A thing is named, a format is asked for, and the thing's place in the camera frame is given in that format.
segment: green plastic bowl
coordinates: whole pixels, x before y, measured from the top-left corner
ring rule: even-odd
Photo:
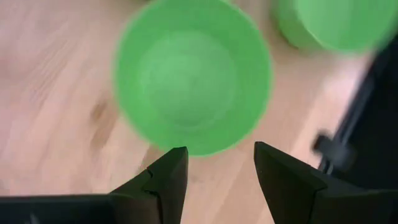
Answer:
[[[362,52],[392,37],[398,0],[278,0],[274,15],[285,38],[300,49]]]
[[[134,20],[116,64],[120,107],[167,151],[207,156],[237,143],[263,114],[269,54],[255,25],[219,0],[158,0]]]

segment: green bowl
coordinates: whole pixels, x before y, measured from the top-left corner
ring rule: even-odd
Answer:
[[[392,37],[398,0],[277,0],[273,13],[286,39],[300,49],[362,52]]]
[[[158,0],[128,26],[115,84],[124,114],[152,144],[207,156],[255,127],[271,65],[261,34],[234,6]]]

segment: wooden table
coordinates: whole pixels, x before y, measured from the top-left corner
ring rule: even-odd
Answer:
[[[0,194],[109,192],[162,155],[113,98],[112,61],[144,0],[0,1]],[[240,0],[271,48],[274,89],[236,148],[189,161],[182,223],[272,223],[253,163],[265,141],[317,166],[310,145],[345,112],[369,57],[304,54],[272,26],[266,1]]]

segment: black object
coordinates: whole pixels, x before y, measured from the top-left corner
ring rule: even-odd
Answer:
[[[320,169],[369,189],[398,189],[398,35],[376,57],[333,141],[356,152],[349,169]]]
[[[175,148],[107,195],[0,197],[0,223],[180,223],[187,172],[187,148]]]
[[[254,162],[275,224],[397,223],[398,190],[367,190],[256,142]]]

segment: wooden surface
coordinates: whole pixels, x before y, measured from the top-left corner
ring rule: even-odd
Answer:
[[[112,59],[143,0],[0,1],[0,194],[109,192],[162,155],[113,99]],[[310,145],[336,129],[368,57],[303,54],[269,20],[266,1],[236,3],[269,43],[272,99],[236,148],[189,161],[182,223],[272,223],[254,141],[317,166]]]

